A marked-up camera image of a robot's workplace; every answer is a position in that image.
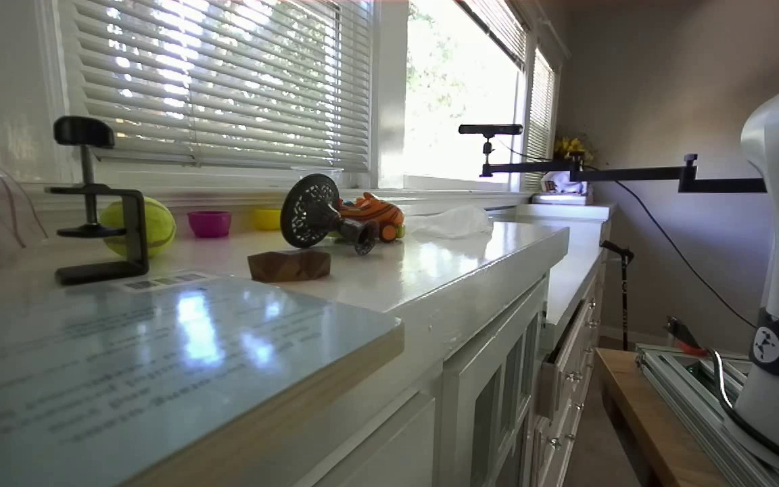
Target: black wire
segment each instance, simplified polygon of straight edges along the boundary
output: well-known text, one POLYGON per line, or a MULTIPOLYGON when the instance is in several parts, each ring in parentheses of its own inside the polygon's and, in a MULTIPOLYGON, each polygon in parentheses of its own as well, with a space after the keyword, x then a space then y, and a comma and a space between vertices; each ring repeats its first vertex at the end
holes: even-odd
POLYGON ((680 244, 666 234, 666 227, 658 223, 658 216, 649 211, 649 207, 623 181, 614 181, 616 186, 623 186, 639 207, 642 211, 652 219, 652 224, 661 230, 661 236, 669 240, 669 246, 680 255, 680 261, 687 265, 687 270, 748 327, 756 331, 756 324, 742 318, 695 269, 692 263, 684 258, 684 253, 680 250, 680 244))

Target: pink cup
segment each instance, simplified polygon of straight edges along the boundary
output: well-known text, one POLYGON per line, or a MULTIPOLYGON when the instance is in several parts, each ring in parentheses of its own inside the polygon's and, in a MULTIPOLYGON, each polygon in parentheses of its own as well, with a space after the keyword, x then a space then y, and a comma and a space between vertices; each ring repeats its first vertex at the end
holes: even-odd
POLYGON ((193 211, 190 224, 196 238, 228 238, 230 211, 193 211))

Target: tennis ball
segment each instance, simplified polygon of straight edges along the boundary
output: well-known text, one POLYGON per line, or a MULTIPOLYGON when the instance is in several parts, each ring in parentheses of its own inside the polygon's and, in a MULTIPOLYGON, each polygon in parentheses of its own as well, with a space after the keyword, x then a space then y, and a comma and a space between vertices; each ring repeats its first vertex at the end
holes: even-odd
MULTIPOLYGON (((153 201, 153 198, 144 198, 144 215, 147 215, 147 255, 148 258, 157 258, 159 253, 166 253, 173 238, 176 238, 176 216, 170 215, 167 207, 163 207, 159 201, 153 201)), ((104 227, 125 227, 125 219, 123 219, 123 201, 115 201, 109 203, 97 223, 104 227)), ((104 244, 127 258, 127 246, 125 246, 125 236, 111 236, 111 238, 104 238, 104 244)))

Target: wall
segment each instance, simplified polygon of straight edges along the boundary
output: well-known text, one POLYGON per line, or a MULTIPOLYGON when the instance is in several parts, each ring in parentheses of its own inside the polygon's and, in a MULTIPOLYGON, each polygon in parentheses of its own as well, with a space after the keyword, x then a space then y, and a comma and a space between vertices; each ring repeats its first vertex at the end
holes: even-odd
MULTIPOLYGON (((700 177, 756 177, 742 159, 742 124, 779 92, 779 4, 626 0, 572 12, 572 63, 560 128, 610 165, 681 165, 700 177)), ((677 196, 671 181, 629 181, 715 290, 756 320, 762 297, 771 209, 767 196, 677 196)), ((684 320, 711 347, 745 349, 749 324, 726 311, 669 250, 639 203, 599 184, 616 207, 614 240, 631 246, 631 331, 664 338, 684 320)), ((619 327, 619 263, 610 265, 606 327, 619 327)))

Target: wooden table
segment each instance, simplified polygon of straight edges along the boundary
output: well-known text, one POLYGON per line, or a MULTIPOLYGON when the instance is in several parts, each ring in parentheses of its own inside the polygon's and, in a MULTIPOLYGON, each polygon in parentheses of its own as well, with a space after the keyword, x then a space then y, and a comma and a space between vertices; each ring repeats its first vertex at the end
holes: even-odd
POLYGON ((642 485, 726 485, 635 359, 635 351, 599 349, 606 414, 642 485))

